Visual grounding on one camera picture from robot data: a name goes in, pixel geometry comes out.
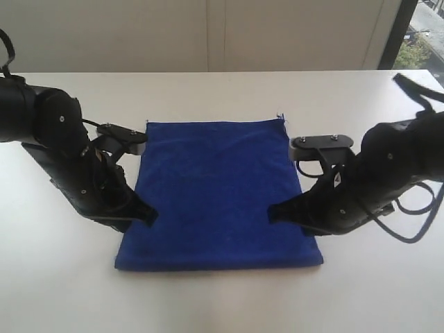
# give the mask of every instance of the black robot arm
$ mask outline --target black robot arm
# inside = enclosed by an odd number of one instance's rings
[[[82,119],[80,104],[61,89],[27,85],[11,75],[14,49],[0,30],[9,61],[0,78],[0,142],[18,141],[51,176],[51,182],[84,217],[125,232],[133,219],[151,225],[157,212],[126,184],[117,165],[124,153],[139,155],[147,136]],[[83,122],[97,126],[91,141]]]
[[[317,235],[345,234],[376,221],[385,231],[406,243],[417,242],[432,223],[444,190],[436,198],[423,180],[444,182],[444,112],[436,113],[426,96],[444,102],[444,94],[419,86],[402,75],[394,81],[414,101],[424,107],[412,120],[379,123],[371,128],[355,155],[353,141],[344,135],[298,137],[291,140],[290,158],[296,161],[320,162],[322,175],[306,193],[283,203],[272,205],[270,220],[292,221],[308,233]],[[418,211],[406,210],[398,198],[413,186],[432,194],[430,205]],[[413,238],[402,237],[379,219],[394,211],[393,202],[407,214],[429,216],[421,231]]]

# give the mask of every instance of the table surface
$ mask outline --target table surface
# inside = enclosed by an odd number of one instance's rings
[[[394,71],[27,74],[78,97],[84,117],[143,130],[150,121],[256,121],[285,114],[290,136],[362,135],[419,106]],[[427,71],[407,76],[440,89]],[[438,105],[437,110],[444,110]],[[374,223],[318,238],[318,268],[123,273],[121,234],[75,213],[18,143],[0,145],[0,332],[441,332],[443,214],[418,244]],[[122,166],[134,185],[139,158]],[[302,178],[302,187],[312,182]],[[421,207],[420,189],[403,197]],[[386,218],[412,235],[424,217]]]

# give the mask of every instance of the tree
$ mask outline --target tree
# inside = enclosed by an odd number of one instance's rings
[[[430,58],[430,48],[421,36],[404,40],[396,57],[394,69],[419,69]]]

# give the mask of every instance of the white wall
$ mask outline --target white wall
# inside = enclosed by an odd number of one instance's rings
[[[400,0],[14,0],[15,71],[374,69]]]

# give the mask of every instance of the blue cloth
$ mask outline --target blue cloth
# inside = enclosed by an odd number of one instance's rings
[[[284,119],[252,123],[148,123],[136,192],[155,207],[134,221],[115,267],[190,271],[323,263],[313,237],[269,224],[267,208],[300,193]]]

